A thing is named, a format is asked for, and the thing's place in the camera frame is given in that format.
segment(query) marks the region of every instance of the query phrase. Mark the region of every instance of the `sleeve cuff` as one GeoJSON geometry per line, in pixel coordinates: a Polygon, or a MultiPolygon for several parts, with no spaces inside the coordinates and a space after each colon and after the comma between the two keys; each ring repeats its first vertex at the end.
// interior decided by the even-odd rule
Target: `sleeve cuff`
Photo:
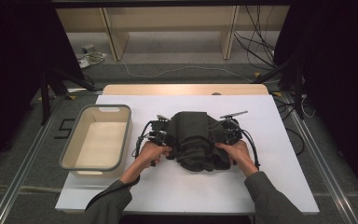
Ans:
{"type": "Polygon", "coordinates": [[[257,196],[270,190],[275,190],[275,187],[264,172],[256,172],[248,176],[244,183],[253,201],[256,200],[257,196]]]}

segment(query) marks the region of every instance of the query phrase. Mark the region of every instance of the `gray floor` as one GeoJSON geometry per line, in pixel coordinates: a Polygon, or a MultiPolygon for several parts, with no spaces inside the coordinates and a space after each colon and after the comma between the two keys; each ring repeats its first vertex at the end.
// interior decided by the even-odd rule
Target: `gray floor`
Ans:
{"type": "MultiPolygon", "coordinates": [[[[123,61],[127,64],[130,73],[144,76],[142,78],[130,77],[123,63],[113,62],[104,34],[68,35],[79,57],[82,56],[80,47],[89,43],[94,44],[99,51],[108,53],[104,63],[84,69],[84,74],[89,76],[96,86],[101,87],[109,83],[248,83],[247,79],[253,80],[256,72],[266,73],[265,70],[254,68],[249,64],[246,52],[237,43],[234,43],[230,60],[222,60],[216,33],[131,34],[123,61]],[[191,67],[159,77],[147,78],[186,66],[203,68],[191,67]],[[218,68],[219,70],[206,70],[205,68],[218,68]]],[[[276,36],[278,36],[277,33],[268,33],[271,43],[276,41],[276,36]]],[[[253,49],[267,59],[261,48],[253,46],[253,49]]],[[[253,57],[250,57],[250,60],[252,63],[257,63],[253,57]]],[[[266,86],[270,91],[277,90],[277,82],[271,81],[266,86]]],[[[76,87],[72,83],[67,83],[67,86],[76,87]]],[[[42,105],[38,98],[39,93],[32,101],[34,109],[24,115],[21,126],[10,140],[12,148],[0,154],[0,200],[41,127],[42,105]]],[[[25,179],[24,188],[7,216],[6,223],[68,223],[73,218],[74,215],[67,215],[54,209],[67,176],[67,172],[58,164],[66,140],[54,137],[66,134],[66,132],[59,131],[63,119],[74,119],[83,106],[94,104],[96,98],[96,95],[77,96],[75,100],[64,101],[56,119],[53,120],[52,127],[34,161],[31,172],[25,179]]],[[[289,110],[290,108],[287,108],[282,113],[282,117],[286,116],[289,110]]],[[[324,158],[328,161],[338,184],[343,188],[358,216],[357,178],[345,159],[338,156],[337,146],[318,115],[316,114],[311,119],[305,118],[305,121],[324,158]]],[[[66,125],[71,127],[73,123],[68,122],[66,125]]],[[[296,130],[292,116],[284,121],[284,125],[296,130]]],[[[300,150],[301,141],[294,134],[290,132],[288,134],[295,151],[300,150]]],[[[304,152],[298,156],[298,161],[321,210],[320,214],[308,216],[308,219],[313,223],[344,223],[308,148],[305,148],[304,152]]]]}

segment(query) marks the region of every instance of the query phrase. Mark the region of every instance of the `person's right hand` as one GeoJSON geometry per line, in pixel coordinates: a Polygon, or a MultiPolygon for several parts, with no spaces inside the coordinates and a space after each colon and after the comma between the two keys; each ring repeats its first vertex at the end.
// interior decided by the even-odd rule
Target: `person's right hand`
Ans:
{"type": "Polygon", "coordinates": [[[252,175],[258,171],[249,155],[249,150],[245,142],[240,140],[233,146],[216,143],[215,146],[224,149],[227,152],[230,161],[236,161],[238,168],[240,168],[246,176],[252,175]]]}

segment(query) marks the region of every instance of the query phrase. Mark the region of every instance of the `storage bin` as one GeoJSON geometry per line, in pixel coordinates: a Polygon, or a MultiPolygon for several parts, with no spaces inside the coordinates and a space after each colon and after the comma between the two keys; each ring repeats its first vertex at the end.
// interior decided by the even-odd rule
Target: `storage bin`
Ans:
{"type": "Polygon", "coordinates": [[[60,158],[74,175],[119,177],[124,172],[131,138],[127,105],[89,105],[76,119],[60,158]]]}

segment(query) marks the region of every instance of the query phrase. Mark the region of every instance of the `black cloth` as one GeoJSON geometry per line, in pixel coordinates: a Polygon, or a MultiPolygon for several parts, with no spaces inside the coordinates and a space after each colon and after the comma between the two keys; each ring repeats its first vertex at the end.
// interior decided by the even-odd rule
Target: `black cloth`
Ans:
{"type": "Polygon", "coordinates": [[[223,135],[224,129],[216,126],[213,132],[208,127],[218,121],[207,115],[206,112],[179,112],[170,121],[167,134],[176,139],[168,160],[181,164],[193,172],[203,170],[227,170],[230,167],[225,150],[215,147],[210,140],[212,134],[223,135]]]}
{"type": "MultiPolygon", "coordinates": [[[[250,175],[245,180],[252,200],[255,202],[255,217],[257,224],[306,224],[309,223],[304,215],[279,191],[263,172],[250,175]]],[[[121,185],[117,180],[110,187],[121,185]]],[[[121,213],[130,203],[132,197],[128,189],[121,189],[95,202],[86,213],[74,223],[118,224],[121,213]]]]}

